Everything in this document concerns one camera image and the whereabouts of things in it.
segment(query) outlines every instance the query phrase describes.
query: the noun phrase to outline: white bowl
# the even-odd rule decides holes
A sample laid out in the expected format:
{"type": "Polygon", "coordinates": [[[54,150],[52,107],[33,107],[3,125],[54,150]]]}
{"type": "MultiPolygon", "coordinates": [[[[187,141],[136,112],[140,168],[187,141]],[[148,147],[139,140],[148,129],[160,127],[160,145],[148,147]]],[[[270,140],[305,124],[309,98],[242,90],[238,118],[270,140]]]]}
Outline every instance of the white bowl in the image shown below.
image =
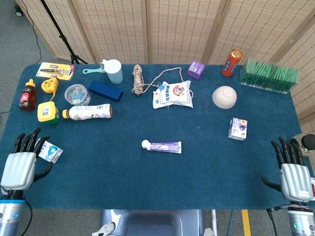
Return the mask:
{"type": "Polygon", "coordinates": [[[229,86],[221,86],[212,94],[213,102],[222,109],[232,108],[236,103],[236,91],[229,86]]]}

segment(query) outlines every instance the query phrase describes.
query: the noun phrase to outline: blue tablecloth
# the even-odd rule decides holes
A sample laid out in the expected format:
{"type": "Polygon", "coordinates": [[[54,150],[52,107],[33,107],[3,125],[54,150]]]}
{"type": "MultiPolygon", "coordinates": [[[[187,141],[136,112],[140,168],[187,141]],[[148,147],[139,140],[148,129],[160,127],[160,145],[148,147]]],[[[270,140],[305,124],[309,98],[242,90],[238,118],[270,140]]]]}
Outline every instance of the blue tablecloth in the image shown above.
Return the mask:
{"type": "MultiPolygon", "coordinates": [[[[18,102],[25,82],[34,78],[36,104],[49,101],[35,77],[39,65],[28,66],[14,95],[11,112],[0,142],[0,170],[16,137],[41,127],[40,136],[63,149],[50,174],[34,183],[25,196],[36,208],[123,208],[123,209],[265,209],[287,203],[282,194],[267,188],[261,175],[280,182],[271,140],[289,139],[300,133],[290,94],[281,94],[240,85],[238,67],[230,78],[221,75],[221,66],[207,65],[200,81],[186,76],[188,65],[142,65],[146,83],[161,71],[180,66],[184,80],[191,80],[193,108],[171,106],[154,110],[154,88],[137,96],[131,93],[134,65],[123,65],[124,81],[113,85],[105,73],[84,75],[76,65],[71,81],[60,81],[54,99],[59,111],[71,106],[64,91],[72,84],[86,88],[97,80],[123,90],[119,103],[91,94],[90,105],[110,103],[111,119],[40,123],[36,111],[23,112],[18,102]],[[212,102],[219,86],[232,86],[236,105],[222,110],[212,102]],[[244,141],[229,139],[230,120],[248,120],[244,141]],[[182,154],[147,151],[141,142],[182,141],[182,154]]],[[[179,71],[166,72],[157,82],[180,82],[179,71]]],[[[45,166],[38,161],[36,171],[45,166]]]]}

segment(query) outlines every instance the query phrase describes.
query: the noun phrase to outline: small purple box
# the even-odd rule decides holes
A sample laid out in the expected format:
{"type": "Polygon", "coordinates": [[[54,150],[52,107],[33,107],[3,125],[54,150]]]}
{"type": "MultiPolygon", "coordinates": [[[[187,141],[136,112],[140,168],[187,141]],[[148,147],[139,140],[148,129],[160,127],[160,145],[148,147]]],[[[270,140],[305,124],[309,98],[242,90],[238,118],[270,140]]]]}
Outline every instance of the small purple box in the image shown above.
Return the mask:
{"type": "Polygon", "coordinates": [[[187,71],[187,75],[196,80],[199,80],[204,68],[204,64],[194,60],[187,71]]]}

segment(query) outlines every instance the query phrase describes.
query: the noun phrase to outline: drink can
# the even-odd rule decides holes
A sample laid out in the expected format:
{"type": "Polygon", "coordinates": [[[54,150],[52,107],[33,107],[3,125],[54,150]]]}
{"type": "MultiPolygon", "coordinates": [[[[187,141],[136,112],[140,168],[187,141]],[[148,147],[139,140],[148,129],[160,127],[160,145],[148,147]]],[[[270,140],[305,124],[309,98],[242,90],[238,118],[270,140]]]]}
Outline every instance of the drink can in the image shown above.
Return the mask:
{"type": "Polygon", "coordinates": [[[242,55],[243,53],[240,49],[233,49],[222,68],[222,75],[231,76],[235,67],[242,59],[242,55]]]}

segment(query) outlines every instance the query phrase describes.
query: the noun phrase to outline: tripod stand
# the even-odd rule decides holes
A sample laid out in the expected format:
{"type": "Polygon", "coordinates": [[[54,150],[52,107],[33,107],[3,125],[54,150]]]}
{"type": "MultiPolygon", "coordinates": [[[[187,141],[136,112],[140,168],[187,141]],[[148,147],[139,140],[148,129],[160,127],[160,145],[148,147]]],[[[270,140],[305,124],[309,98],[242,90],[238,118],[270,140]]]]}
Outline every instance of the tripod stand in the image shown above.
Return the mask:
{"type": "Polygon", "coordinates": [[[56,20],[55,20],[53,14],[51,13],[49,7],[48,7],[47,4],[46,4],[46,2],[45,2],[44,0],[40,0],[40,1],[41,1],[41,3],[43,4],[45,10],[47,11],[47,13],[48,13],[50,19],[53,21],[53,23],[54,23],[56,29],[58,30],[58,32],[59,32],[59,34],[60,34],[60,35],[59,35],[59,38],[61,38],[61,39],[63,40],[63,42],[65,43],[65,45],[67,46],[67,48],[68,48],[68,50],[69,50],[69,52],[70,52],[71,63],[74,64],[74,62],[76,62],[77,64],[80,64],[79,61],[81,61],[81,62],[84,63],[84,64],[88,64],[86,61],[84,61],[83,59],[81,59],[78,55],[75,55],[75,54],[74,54],[74,52],[73,52],[73,50],[72,50],[70,44],[69,44],[68,41],[67,41],[67,38],[65,37],[65,35],[64,35],[63,32],[61,31],[61,29],[60,29],[58,23],[56,22],[56,20]]]}

